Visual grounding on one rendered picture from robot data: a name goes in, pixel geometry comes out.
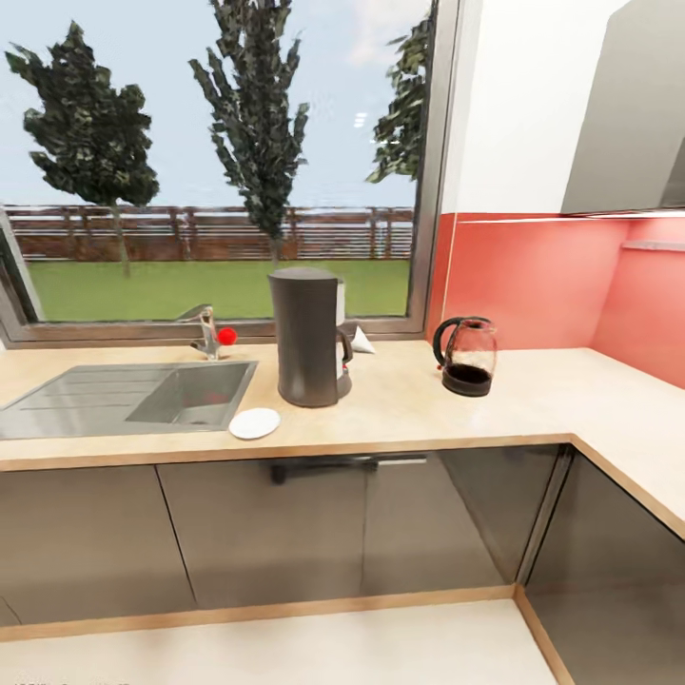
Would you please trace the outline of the saucer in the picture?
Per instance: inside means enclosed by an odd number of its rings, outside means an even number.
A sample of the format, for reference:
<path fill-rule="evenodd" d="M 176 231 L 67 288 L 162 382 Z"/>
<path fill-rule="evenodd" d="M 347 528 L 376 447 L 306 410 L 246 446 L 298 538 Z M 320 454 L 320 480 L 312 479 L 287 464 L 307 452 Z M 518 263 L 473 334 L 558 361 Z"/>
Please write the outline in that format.
<path fill-rule="evenodd" d="M 256 408 L 244 411 L 233 418 L 230 432 L 239 438 L 252 439 L 269 434 L 278 427 L 280 416 L 272 409 Z"/>

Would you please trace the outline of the electric kettle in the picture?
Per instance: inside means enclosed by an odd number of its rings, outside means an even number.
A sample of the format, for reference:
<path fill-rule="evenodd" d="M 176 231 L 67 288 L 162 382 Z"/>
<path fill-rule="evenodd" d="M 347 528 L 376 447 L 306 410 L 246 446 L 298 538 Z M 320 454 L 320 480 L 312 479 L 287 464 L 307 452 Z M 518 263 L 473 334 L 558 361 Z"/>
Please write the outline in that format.
<path fill-rule="evenodd" d="M 448 326 L 456 324 L 444 353 L 440 337 Z M 488 396 L 496 371 L 499 331 L 483 317 L 457 317 L 443 322 L 434 334 L 434 356 L 440 363 L 441 384 L 459 396 Z"/>

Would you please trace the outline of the paper coffee filter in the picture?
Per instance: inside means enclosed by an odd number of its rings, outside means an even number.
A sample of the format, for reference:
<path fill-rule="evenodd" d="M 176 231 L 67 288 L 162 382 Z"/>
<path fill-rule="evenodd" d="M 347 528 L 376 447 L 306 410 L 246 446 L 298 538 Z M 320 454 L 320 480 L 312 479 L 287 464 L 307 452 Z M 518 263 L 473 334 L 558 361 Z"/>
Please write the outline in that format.
<path fill-rule="evenodd" d="M 353 351 L 361 351 L 362 353 L 376 354 L 376 350 L 372 347 L 372 344 L 366 339 L 360 327 L 358 327 L 355 341 L 352 342 L 351 347 Z"/>

